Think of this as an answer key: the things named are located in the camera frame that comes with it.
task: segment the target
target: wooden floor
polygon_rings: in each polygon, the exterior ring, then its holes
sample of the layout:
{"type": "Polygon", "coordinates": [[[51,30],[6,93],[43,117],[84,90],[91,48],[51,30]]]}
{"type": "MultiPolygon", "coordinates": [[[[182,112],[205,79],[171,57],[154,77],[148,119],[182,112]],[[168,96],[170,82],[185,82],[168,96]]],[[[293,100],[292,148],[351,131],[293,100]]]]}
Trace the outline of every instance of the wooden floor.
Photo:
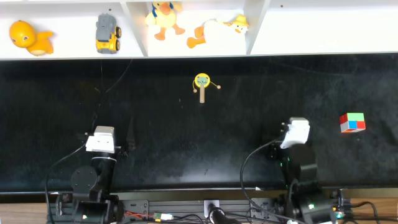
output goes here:
{"type": "MultiPolygon", "coordinates": [[[[379,216],[398,216],[398,198],[357,198],[352,203],[370,201],[375,204],[379,216]]],[[[5,203],[0,204],[0,224],[44,224],[46,222],[45,203],[5,203]]],[[[355,208],[355,213],[373,215],[370,205],[355,208]]],[[[375,221],[358,221],[358,223],[376,223],[375,221]]]]}

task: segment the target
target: black tabletop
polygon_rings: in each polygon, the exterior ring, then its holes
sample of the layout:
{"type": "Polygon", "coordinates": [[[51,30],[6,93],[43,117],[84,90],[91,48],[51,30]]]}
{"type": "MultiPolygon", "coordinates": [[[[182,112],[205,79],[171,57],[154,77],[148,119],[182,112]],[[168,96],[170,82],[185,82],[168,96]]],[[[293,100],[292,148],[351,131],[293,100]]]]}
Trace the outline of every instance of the black tabletop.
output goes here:
{"type": "MultiPolygon", "coordinates": [[[[77,149],[104,89],[130,60],[0,62],[0,192],[42,192],[55,161],[77,149]]],[[[239,169],[281,122],[303,116],[325,187],[383,187],[398,179],[396,54],[133,60],[104,95],[96,125],[123,142],[134,118],[136,150],[120,157],[114,192],[239,187],[239,169]],[[198,73],[221,85],[193,92],[198,73]],[[341,134],[339,117],[364,113],[367,129],[341,134]]],[[[90,164],[81,151],[51,173],[69,190],[90,164]]],[[[280,165],[264,152],[244,173],[248,187],[283,189],[280,165]]]]}

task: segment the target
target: stuffed duck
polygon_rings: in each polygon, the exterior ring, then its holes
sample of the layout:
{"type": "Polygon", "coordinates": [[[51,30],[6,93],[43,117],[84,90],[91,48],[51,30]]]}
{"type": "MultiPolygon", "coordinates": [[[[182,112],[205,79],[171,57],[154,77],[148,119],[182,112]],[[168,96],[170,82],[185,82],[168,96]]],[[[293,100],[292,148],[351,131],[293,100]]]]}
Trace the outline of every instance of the stuffed duck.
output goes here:
{"type": "Polygon", "coordinates": [[[26,48],[29,53],[35,56],[52,54],[54,49],[49,37],[53,36],[50,31],[36,32],[27,22],[17,21],[11,25],[10,38],[17,47],[26,48]]]}
{"type": "Polygon", "coordinates": [[[227,43],[226,39],[234,35],[244,35],[248,31],[248,27],[249,24],[244,15],[238,15],[233,22],[220,22],[212,19],[195,29],[196,38],[188,38],[187,45],[190,49],[204,43],[223,45],[227,43]]]}
{"type": "Polygon", "coordinates": [[[158,40],[165,40],[166,30],[173,27],[175,29],[175,34],[181,35],[185,32],[185,29],[179,28],[176,24],[177,12],[182,11],[182,5],[177,2],[153,2],[152,12],[146,17],[145,22],[148,26],[158,25],[160,27],[160,32],[155,35],[158,40]]]}

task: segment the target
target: toy truck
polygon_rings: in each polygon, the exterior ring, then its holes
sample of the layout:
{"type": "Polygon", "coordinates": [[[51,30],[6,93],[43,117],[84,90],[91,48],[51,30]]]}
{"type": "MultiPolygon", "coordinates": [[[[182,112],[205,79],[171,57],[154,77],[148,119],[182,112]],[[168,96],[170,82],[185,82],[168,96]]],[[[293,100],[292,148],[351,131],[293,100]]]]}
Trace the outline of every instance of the toy truck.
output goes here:
{"type": "Polygon", "coordinates": [[[96,45],[98,53],[115,54],[120,49],[118,38],[122,36],[122,30],[116,25],[116,19],[108,14],[98,16],[96,23],[96,45]]]}

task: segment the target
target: colorful cube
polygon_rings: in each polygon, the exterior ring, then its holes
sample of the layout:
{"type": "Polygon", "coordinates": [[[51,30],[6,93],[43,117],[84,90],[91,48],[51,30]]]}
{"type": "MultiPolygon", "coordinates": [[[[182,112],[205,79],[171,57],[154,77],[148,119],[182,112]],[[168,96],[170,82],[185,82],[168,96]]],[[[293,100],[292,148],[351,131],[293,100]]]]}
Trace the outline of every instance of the colorful cube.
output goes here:
{"type": "Polygon", "coordinates": [[[340,128],[342,133],[352,133],[365,130],[365,118],[363,113],[344,114],[340,117],[340,128]]]}

